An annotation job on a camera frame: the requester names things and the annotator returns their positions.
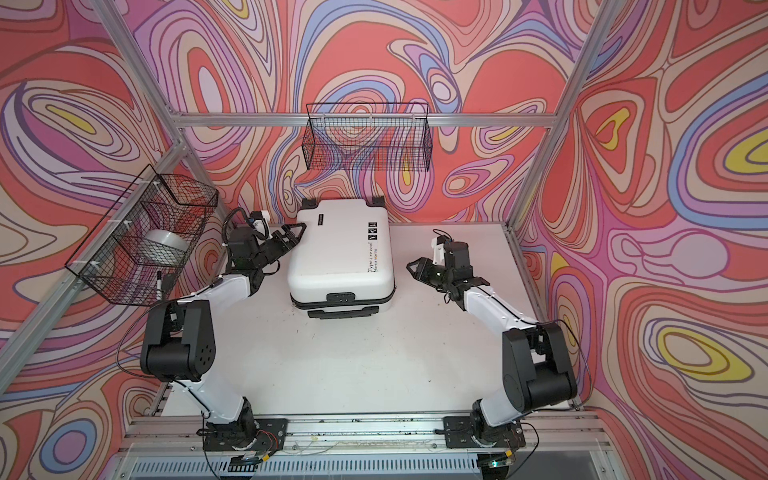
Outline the black white suitcase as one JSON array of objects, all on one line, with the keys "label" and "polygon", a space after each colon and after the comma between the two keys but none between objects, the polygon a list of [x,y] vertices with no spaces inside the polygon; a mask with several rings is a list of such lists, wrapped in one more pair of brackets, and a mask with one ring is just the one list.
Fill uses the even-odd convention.
[{"label": "black white suitcase", "polygon": [[296,309],[330,320],[390,308],[396,283],[384,197],[304,199],[296,220],[306,225],[287,273]]}]

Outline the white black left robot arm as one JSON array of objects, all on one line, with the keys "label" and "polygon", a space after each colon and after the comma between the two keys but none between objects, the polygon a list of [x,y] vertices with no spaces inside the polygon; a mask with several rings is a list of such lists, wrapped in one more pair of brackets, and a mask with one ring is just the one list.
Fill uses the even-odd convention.
[{"label": "white black left robot arm", "polygon": [[139,357],[148,376],[178,387],[195,402],[202,435],[243,449],[258,427],[248,399],[214,371],[214,319],[260,288],[265,268],[298,246],[306,225],[287,224],[272,232],[267,225],[243,225],[223,233],[224,273],[196,293],[153,306]]}]

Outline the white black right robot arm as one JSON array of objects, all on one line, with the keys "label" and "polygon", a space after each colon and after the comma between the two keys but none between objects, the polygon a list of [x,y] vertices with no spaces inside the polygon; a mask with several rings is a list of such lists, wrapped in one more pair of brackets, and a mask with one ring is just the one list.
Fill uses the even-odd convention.
[{"label": "white black right robot arm", "polygon": [[467,243],[439,233],[432,248],[432,258],[407,264],[412,278],[441,293],[500,338],[501,387],[475,402],[478,427],[506,426],[574,399],[578,382],[563,329],[525,315],[497,295],[489,281],[474,273]]}]

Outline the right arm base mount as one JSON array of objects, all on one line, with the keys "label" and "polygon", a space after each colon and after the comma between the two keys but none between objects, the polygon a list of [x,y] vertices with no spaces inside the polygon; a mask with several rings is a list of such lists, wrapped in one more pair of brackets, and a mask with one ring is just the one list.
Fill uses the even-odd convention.
[{"label": "right arm base mount", "polygon": [[503,448],[516,451],[526,446],[519,421],[492,427],[476,412],[446,416],[442,419],[442,426],[435,429],[434,433],[443,437],[449,449]]}]

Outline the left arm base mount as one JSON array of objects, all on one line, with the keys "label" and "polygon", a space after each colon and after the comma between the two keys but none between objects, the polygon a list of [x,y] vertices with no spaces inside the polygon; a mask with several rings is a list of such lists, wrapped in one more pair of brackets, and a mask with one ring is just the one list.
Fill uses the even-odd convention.
[{"label": "left arm base mount", "polygon": [[256,418],[253,425],[212,424],[204,422],[196,434],[206,452],[255,452],[273,454],[283,449],[286,441],[286,418]]}]

